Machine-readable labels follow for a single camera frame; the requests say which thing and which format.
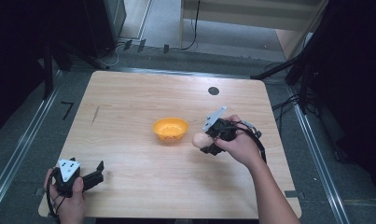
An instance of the bowl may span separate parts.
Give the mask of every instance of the bowl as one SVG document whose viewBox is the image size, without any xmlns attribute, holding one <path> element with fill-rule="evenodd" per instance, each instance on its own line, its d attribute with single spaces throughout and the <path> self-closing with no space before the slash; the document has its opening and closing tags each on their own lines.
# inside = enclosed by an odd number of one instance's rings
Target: bowl
<svg viewBox="0 0 376 224">
<path fill-rule="evenodd" d="M 158 119 L 152 129 L 160 140 L 180 140 L 188 130 L 188 123 L 179 118 Z"/>
</svg>

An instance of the person's forearm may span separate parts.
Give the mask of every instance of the person's forearm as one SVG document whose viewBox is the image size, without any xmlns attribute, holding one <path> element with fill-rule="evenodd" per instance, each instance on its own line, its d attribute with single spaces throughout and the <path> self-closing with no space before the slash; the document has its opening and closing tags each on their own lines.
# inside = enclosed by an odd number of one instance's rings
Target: person's forearm
<svg viewBox="0 0 376 224">
<path fill-rule="evenodd" d="M 267 164 L 257 157 L 247 168 L 255 184 L 260 223 L 299 223 Z"/>
</svg>

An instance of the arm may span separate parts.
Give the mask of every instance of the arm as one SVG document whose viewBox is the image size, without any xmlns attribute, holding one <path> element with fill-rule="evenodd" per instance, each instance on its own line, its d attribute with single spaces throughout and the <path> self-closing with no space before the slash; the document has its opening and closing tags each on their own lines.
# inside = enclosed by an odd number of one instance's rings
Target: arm
<svg viewBox="0 0 376 224">
<path fill-rule="evenodd" d="M 240 121 L 236 115 L 227 120 Z M 258 146 L 246 133 L 237 131 L 237 137 L 233 141 L 226 142 L 217 138 L 214 142 L 248 168 L 255 184 L 260 223 L 299 223 L 269 166 L 261 159 Z"/>
<path fill-rule="evenodd" d="M 45 178 L 44 187 L 46 189 L 46 185 L 48 183 L 49 176 L 52 172 L 52 169 L 48 170 L 48 174 Z M 62 224 L 82 224 L 85 218 L 85 201 L 82 194 L 83 191 L 83 179 L 78 177 L 75 182 L 74 186 L 72 187 L 73 195 L 71 198 L 63 198 L 62 196 L 58 196 L 57 189 L 54 185 L 50 185 L 50 198 L 54 202 L 54 209 L 58 209 L 58 215 Z"/>
</svg>

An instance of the hand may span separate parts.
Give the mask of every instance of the hand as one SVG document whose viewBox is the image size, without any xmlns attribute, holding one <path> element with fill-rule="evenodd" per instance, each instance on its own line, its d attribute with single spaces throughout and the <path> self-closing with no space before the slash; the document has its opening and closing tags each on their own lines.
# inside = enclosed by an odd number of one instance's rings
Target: hand
<svg viewBox="0 0 376 224">
<path fill-rule="evenodd" d="M 48 179 L 53 169 L 49 169 L 46 175 L 44 187 L 46 188 L 48 184 Z M 83 191 L 83 179 L 78 177 L 75 180 L 74 186 L 72 187 L 73 195 L 71 198 L 64 198 L 63 196 L 58 197 L 56 186 L 50 185 L 50 198 L 54 202 L 54 208 L 56 209 L 60 203 L 58 214 L 62 224 L 77 224 L 83 223 L 85 218 L 85 201 L 82 194 Z"/>
<path fill-rule="evenodd" d="M 225 118 L 228 121 L 239 122 L 241 121 L 237 115 L 232 115 Z M 247 129 L 243 124 L 237 124 L 238 127 Z M 260 158 L 258 146 L 245 132 L 237 130 L 236 138 L 232 141 L 224 141 L 216 138 L 214 143 L 222 149 L 229 152 L 229 154 L 238 162 L 245 166 L 252 164 L 257 158 Z"/>
</svg>

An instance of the gray carpet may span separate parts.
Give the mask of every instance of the gray carpet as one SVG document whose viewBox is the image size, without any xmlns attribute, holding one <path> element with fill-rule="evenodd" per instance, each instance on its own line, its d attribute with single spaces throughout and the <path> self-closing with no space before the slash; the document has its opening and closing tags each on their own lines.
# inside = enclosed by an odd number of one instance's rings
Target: gray carpet
<svg viewBox="0 0 376 224">
<path fill-rule="evenodd" d="M 145 48 L 144 51 L 138 52 L 136 46 L 124 51 L 120 48 L 118 52 L 119 62 L 111 66 L 111 70 L 114 71 L 121 71 L 125 68 L 145 68 L 249 78 L 250 75 L 259 74 L 274 65 L 272 62 L 261 60 L 183 51 L 170 51 L 163 54 L 162 49 Z M 102 60 L 112 63 L 116 61 L 116 57 L 111 53 Z M 63 72 L 63 80 L 54 103 L 0 204 L 0 223 L 52 222 L 40 217 L 37 213 L 41 197 L 35 196 L 35 190 L 42 187 L 46 171 L 58 159 L 91 73 L 96 70 L 80 60 L 74 59 L 73 63 L 70 72 Z M 284 76 L 285 72 L 280 72 L 265 80 L 272 105 L 282 103 L 289 97 L 289 90 L 283 82 Z M 43 86 L 41 85 L 27 98 L 24 105 L 9 119 L 0 132 L 0 174 L 41 103 L 42 93 Z M 66 119 L 63 117 L 68 105 L 62 102 L 74 103 Z M 278 114 L 279 111 L 274 111 L 275 118 Z M 355 164 L 337 162 L 320 118 L 312 114 L 308 114 L 308 117 L 328 169 L 346 204 L 351 223 L 376 223 L 376 190 L 368 174 Z M 299 194 L 302 209 L 301 222 L 336 223 L 293 110 L 283 115 L 282 127 L 285 154 Z M 93 218 L 87 219 L 87 223 L 93 222 Z"/>
</svg>

